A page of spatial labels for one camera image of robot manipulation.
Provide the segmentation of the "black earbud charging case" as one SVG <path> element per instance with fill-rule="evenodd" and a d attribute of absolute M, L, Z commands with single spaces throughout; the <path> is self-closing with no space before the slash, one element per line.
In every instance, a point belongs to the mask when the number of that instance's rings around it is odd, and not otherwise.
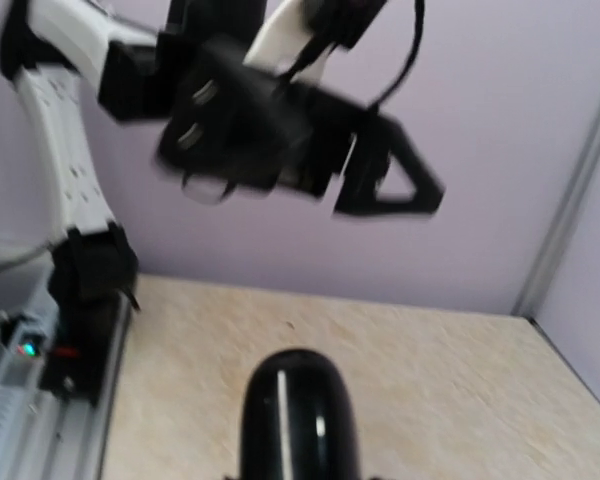
<path fill-rule="evenodd" d="M 340 371 L 292 348 L 266 357 L 243 400 L 240 479 L 360 479 L 358 434 Z"/>

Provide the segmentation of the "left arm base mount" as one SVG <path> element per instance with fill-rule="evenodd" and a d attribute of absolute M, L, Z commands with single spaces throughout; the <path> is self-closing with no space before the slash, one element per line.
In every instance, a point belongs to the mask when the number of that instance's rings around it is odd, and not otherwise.
<path fill-rule="evenodd" d="M 47 291 L 58 306 L 58 323 L 47 352 L 41 389 L 95 406 L 104 385 L 122 300 L 134 309 L 139 261 L 124 229 L 85 234 L 68 230 L 52 249 L 53 271 Z"/>

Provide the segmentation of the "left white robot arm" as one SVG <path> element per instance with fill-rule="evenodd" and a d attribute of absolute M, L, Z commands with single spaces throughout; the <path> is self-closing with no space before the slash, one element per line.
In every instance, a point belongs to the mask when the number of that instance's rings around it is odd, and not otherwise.
<path fill-rule="evenodd" d="M 47 169 L 56 222 L 46 250 L 59 304 L 131 295 L 139 261 L 100 190 L 78 101 L 89 85 L 115 121 L 163 121 L 162 168 L 183 183 L 214 179 L 222 196 L 282 187 L 321 198 L 343 184 L 348 217 L 430 217 L 444 187 L 383 104 L 410 74 L 426 5 L 396 77 L 369 104 L 321 86 L 337 49 L 349 51 L 380 1 L 174 1 L 163 28 L 98 1 L 9 1 L 0 74 L 23 103 Z"/>

